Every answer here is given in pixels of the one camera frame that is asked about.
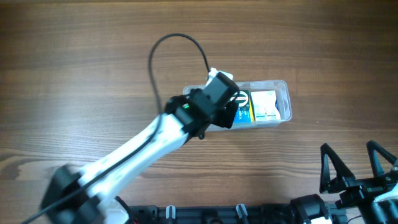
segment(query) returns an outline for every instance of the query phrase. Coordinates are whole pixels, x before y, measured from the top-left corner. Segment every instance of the clear plastic box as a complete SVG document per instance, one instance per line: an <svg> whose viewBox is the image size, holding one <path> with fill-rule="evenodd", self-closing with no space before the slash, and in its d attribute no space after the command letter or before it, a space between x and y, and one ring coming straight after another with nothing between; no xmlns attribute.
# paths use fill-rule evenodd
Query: clear plastic box
<svg viewBox="0 0 398 224"><path fill-rule="evenodd" d="M280 119L270 121L252 121L250 123L234 123L231 129L243 129L243 128L271 128L276 127L282 122L290 121L292 119L292 105L290 104L289 90L287 84L283 80L265 80L265 81L254 81L254 82L237 82L236 83L240 90L249 90L250 92L255 91L267 91L275 90L276 101L280 113ZM183 94L189 94L191 89L201 88L205 85L191 85L186 86L183 89ZM210 125L206 131L225 131L231 130L228 128L220 128L215 125Z"/></svg>

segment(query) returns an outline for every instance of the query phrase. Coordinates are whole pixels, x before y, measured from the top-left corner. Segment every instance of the black bracket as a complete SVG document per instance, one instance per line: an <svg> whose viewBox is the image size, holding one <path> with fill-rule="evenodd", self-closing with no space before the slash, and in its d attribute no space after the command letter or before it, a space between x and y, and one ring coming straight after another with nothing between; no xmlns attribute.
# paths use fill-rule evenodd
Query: black bracket
<svg viewBox="0 0 398 224"><path fill-rule="evenodd" d="M189 94L174 96L166 104L165 112L174 114L183 124L182 130L190 138L205 137L209 125L231 128L238 110L232 100L239 87L225 74L219 72L203 90L192 89Z"/></svg>
<svg viewBox="0 0 398 224"><path fill-rule="evenodd" d="M326 220L330 218L324 201L316 194L291 200L289 210L294 223L311 224L314 218L324 217Z"/></svg>
<svg viewBox="0 0 398 224"><path fill-rule="evenodd" d="M320 193L327 191L329 194L344 191L340 194L340 200L336 202L337 208L350 208L371 203L375 197L395 187L398 180L397 158L374 141L369 141L367 148L374 177L357 180L328 144L321 146L322 170L319 191ZM384 173L376 152L393 165L391 171ZM328 157L336 170L336 177L332 180Z"/></svg>
<svg viewBox="0 0 398 224"><path fill-rule="evenodd" d="M40 208L46 208L71 192L78 190L80 188L78 184L80 177L79 173L73 173L68 166L58 168L52 177ZM47 216L52 223L100 224L104 222L104 216L97 208L99 202L97 196L89 197L85 191L82 191L62 206L49 210Z"/></svg>

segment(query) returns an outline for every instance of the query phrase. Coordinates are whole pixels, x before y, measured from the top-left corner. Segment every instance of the white plastic part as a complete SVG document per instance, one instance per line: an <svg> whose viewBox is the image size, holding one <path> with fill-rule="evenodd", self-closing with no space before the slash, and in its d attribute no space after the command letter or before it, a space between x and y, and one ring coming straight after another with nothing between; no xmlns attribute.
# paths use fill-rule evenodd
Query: white plastic part
<svg viewBox="0 0 398 224"><path fill-rule="evenodd" d="M374 198L375 202L382 202L384 200L398 199L398 184L389 192L379 195Z"/></svg>
<svg viewBox="0 0 398 224"><path fill-rule="evenodd" d="M137 177L143 170L148 168L162 156L170 153L184 145L188 138L188 133L182 131L183 124L173 114L162 114L162 124L154 139L135 156L124 164L115 168L107 176L93 184L88 190L89 197L97 196L100 200L98 208L103 215L107 215L106 220L112 220L113 224L124 223L117 220L123 217L124 209L115 208L114 198L120 191ZM88 164L80 169L82 177L78 183L82 186L95 178L113 164L135 151L154 131L159 116L141 133L126 142L124 145L113 151L106 157Z"/></svg>
<svg viewBox="0 0 398 224"><path fill-rule="evenodd" d="M239 206L242 206L242 210L243 210L243 213L244 213L244 214L242 214L242 211L239 209ZM244 206L244 204L242 204L242 203L238 204L238 205L235 207L235 210L236 210L236 213L238 213L238 217L239 217L239 218L242 218L243 215L245 215L245 216L248 215L248 211L246 210L246 206Z"/></svg>
<svg viewBox="0 0 398 224"><path fill-rule="evenodd" d="M234 80L234 75L224 72L224 71L217 71L215 68L211 68L209 72L209 79L206 82L206 86L209 85L211 81L213 81L214 77L216 77L218 72L222 72L224 75L226 75L230 80Z"/></svg>
<svg viewBox="0 0 398 224"><path fill-rule="evenodd" d="M329 217L329 219L326 219L325 217L320 217L320 218L314 218L313 220L311 220L311 224L333 224L331 222L331 218Z"/></svg>
<svg viewBox="0 0 398 224"><path fill-rule="evenodd" d="M129 214L115 199L112 200L108 208L103 211L103 213L105 216L105 224L124 224L129 220Z"/></svg>
<svg viewBox="0 0 398 224"><path fill-rule="evenodd" d="M169 205L166 207L166 219L175 219L175 206L174 205Z"/></svg>

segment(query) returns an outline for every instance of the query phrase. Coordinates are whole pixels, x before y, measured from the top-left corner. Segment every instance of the wooden table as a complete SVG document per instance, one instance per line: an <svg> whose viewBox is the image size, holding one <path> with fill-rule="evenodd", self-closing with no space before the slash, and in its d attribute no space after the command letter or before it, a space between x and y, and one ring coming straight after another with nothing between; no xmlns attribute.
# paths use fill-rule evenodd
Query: wooden table
<svg viewBox="0 0 398 224"><path fill-rule="evenodd" d="M316 194L324 142L357 178L370 177L368 140L398 156L397 10L305 0L0 5L0 222L36 212L56 168L93 162L154 119L147 57L172 32L196 38L237 81L285 80L293 119L192 139L123 190L128 204ZM181 38L158 48L154 67L163 103L205 82L199 51Z"/></svg>

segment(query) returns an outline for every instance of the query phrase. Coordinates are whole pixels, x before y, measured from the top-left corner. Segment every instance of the label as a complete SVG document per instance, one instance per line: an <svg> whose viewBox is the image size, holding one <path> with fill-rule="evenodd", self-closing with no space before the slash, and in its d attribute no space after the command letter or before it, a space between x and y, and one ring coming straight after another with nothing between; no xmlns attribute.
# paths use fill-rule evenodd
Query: label
<svg viewBox="0 0 398 224"><path fill-rule="evenodd" d="M234 100L236 95L237 93L231 97L231 100ZM241 90L235 102L238 103L239 107L235 115L234 123L250 123L254 121L249 90Z"/></svg>
<svg viewBox="0 0 398 224"><path fill-rule="evenodd" d="M271 91L258 91L251 93L254 119L256 121L269 121L280 119L276 93Z"/></svg>

